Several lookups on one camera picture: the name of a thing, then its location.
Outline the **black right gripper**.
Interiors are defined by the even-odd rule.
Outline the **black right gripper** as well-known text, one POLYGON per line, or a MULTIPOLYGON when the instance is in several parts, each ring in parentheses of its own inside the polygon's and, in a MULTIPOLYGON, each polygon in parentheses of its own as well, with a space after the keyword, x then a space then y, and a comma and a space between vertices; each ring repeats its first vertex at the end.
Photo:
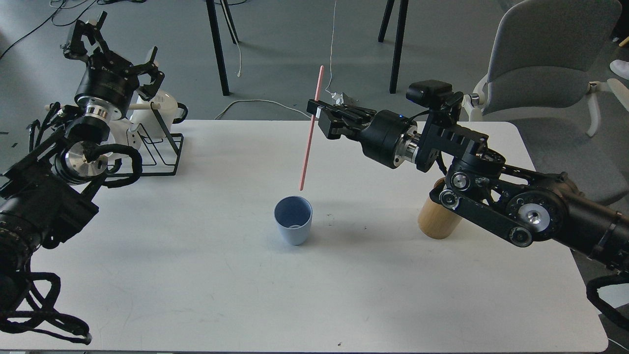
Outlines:
POLYGON ((310 99, 307 112, 318 119, 318 126, 326 139, 341 139, 342 135, 357 141, 363 154, 389 168, 397 168, 403 161, 405 141, 417 133, 417 123, 388 110, 376 110, 355 105, 330 105, 310 99))

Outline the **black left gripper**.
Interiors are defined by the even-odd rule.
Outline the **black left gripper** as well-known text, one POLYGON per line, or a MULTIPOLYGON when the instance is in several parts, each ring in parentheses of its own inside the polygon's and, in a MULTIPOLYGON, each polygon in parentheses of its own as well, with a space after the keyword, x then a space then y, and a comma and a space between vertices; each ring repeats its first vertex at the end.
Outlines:
POLYGON ((139 65, 112 53, 101 34, 106 17, 107 12, 102 11, 96 23, 77 20, 61 49, 66 59, 86 63, 85 74, 74 97, 75 103, 86 107, 92 99, 108 102, 114 107, 113 119, 121 119, 127 116, 133 92, 136 91, 143 101, 150 101, 159 91, 165 74, 155 62, 156 46, 149 50, 146 63, 139 65), (92 54, 88 54, 84 38, 94 46, 92 54), (142 75, 148 75, 150 81, 140 85, 139 77, 142 75))

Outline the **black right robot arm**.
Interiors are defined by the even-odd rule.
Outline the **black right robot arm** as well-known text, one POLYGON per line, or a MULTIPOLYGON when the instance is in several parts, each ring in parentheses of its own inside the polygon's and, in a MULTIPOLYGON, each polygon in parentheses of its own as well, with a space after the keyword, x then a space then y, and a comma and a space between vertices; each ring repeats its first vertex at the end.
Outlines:
POLYGON ((430 199, 518 247, 553 239, 617 271, 589 281, 589 301, 612 323, 628 319, 604 302, 599 289, 628 282, 628 218, 584 198, 566 173, 543 174, 506 164, 487 147, 486 134, 458 124, 462 92, 411 94, 426 108, 422 132, 416 121, 388 110, 330 105, 316 99, 307 110, 319 118, 327 139, 357 141, 363 153, 389 168, 403 161, 427 172, 438 162, 445 178, 430 199))

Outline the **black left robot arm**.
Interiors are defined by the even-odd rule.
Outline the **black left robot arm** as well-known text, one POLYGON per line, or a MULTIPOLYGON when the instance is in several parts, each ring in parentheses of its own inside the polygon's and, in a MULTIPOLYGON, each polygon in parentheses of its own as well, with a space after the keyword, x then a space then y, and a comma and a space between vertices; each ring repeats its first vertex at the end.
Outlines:
POLYGON ((134 65, 112 51, 97 22, 77 20, 63 46, 65 58, 86 71, 74 105, 56 102, 43 121, 34 121, 29 153, 4 173, 1 188, 1 330, 40 332, 71 343, 90 344, 88 324, 56 310, 60 278, 34 272, 30 264, 41 247, 66 242, 98 213, 93 202, 101 187, 135 183, 143 171, 140 151, 131 143, 107 142, 111 123, 126 117, 134 93, 148 101, 164 79, 155 64, 134 65))

